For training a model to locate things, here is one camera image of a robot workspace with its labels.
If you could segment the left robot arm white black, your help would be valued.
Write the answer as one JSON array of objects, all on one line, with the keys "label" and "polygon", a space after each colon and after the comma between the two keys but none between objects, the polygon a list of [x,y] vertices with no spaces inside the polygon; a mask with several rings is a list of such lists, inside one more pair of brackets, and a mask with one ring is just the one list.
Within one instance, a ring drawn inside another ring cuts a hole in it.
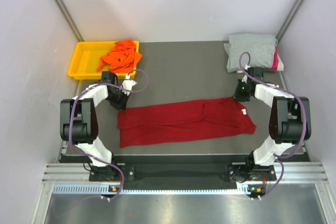
[{"label": "left robot arm white black", "polygon": [[112,163],[113,153],[98,137],[99,125],[96,107],[108,101],[117,111],[126,109],[131,90],[136,82],[126,74],[121,84],[115,73],[104,71],[101,80],[89,85],[79,96],[63,99],[60,103],[60,136],[64,141],[81,149],[89,156],[93,166],[102,167],[101,174],[114,180],[119,168]]}]

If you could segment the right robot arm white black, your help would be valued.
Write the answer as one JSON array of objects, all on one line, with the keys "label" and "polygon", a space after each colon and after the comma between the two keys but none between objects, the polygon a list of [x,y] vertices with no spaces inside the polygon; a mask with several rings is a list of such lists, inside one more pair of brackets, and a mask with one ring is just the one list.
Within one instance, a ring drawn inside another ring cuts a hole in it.
[{"label": "right robot arm white black", "polygon": [[274,164],[294,145],[301,146],[311,136],[310,102],[273,83],[264,82],[260,67],[245,66],[243,78],[238,80],[233,99],[248,102],[251,97],[271,108],[269,135],[262,145],[246,159],[245,174],[252,180],[264,174],[264,167]]}]

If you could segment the dark red t shirt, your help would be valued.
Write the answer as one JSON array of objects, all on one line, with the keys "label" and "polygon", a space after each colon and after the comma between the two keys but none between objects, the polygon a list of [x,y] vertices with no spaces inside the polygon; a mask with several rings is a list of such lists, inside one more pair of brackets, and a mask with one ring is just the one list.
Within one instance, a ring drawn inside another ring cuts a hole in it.
[{"label": "dark red t shirt", "polygon": [[246,107],[232,98],[128,108],[118,114],[120,147],[254,134]]}]

